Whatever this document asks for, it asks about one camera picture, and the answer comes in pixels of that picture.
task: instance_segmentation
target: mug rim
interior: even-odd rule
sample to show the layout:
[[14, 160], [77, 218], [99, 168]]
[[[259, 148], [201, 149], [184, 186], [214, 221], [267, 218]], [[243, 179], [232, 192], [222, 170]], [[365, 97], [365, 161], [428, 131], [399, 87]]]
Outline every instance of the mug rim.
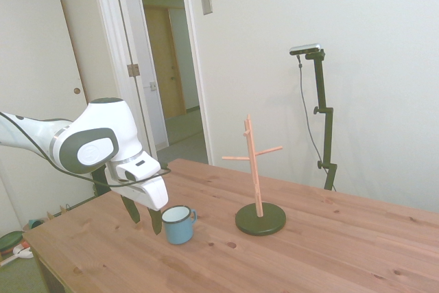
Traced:
[[[176, 208], [176, 207], [186, 207], [186, 208], [189, 210], [189, 214], [186, 215], [183, 219], [179, 219], [179, 220], [177, 220], [177, 221], [166, 221], [166, 220], [164, 220], [164, 219], [163, 219], [163, 214], [165, 214], [166, 211], [168, 211], [168, 210], [170, 210], [170, 209], [174, 209], [174, 208]], [[172, 206], [172, 207], [169, 207], [169, 208], [165, 209], [165, 210], [162, 212], [162, 221], [163, 221], [164, 223], [168, 223], [168, 224], [179, 223], [179, 222], [183, 222], [183, 221], [185, 221], [187, 218], [189, 218], [189, 217], [191, 216], [191, 214], [192, 214], [192, 209], [191, 209], [190, 207], [188, 207], [188, 206], [186, 206], [186, 205], [175, 205], [175, 206]]]

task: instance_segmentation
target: light switch plate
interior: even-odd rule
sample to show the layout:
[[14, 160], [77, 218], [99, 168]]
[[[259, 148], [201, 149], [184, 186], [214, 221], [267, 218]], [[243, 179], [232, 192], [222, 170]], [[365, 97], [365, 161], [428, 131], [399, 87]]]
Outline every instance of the light switch plate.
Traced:
[[213, 13], [211, 0], [201, 0], [201, 5], [203, 7], [203, 14], [204, 15]]

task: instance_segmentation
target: blue enamel mug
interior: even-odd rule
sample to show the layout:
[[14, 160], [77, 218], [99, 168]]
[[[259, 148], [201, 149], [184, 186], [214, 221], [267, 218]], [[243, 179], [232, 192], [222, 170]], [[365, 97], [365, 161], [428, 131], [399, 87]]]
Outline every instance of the blue enamel mug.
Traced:
[[188, 206], [178, 205], [166, 209], [162, 213], [162, 221], [167, 241], [179, 245], [190, 240], [193, 236], [192, 225], [196, 220], [196, 210], [190, 209]]

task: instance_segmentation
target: floor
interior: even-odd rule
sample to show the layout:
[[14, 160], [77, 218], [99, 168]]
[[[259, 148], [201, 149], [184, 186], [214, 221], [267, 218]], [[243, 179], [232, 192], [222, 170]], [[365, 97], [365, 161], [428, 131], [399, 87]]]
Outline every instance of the floor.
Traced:
[[35, 259], [15, 259], [1, 267], [0, 292], [46, 293]]
[[161, 163], [169, 163], [178, 158], [209, 163], [200, 110], [166, 119], [165, 124], [170, 146], [157, 152]]

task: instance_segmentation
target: round black base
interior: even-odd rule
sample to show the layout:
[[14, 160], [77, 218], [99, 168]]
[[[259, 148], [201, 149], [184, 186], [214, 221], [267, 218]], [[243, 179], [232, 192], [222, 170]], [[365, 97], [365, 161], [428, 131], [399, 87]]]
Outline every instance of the round black base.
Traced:
[[238, 229], [253, 236], [266, 236], [277, 233], [285, 226], [287, 216], [279, 206], [262, 203], [263, 217], [256, 213], [256, 204], [244, 206], [236, 213], [235, 223]]

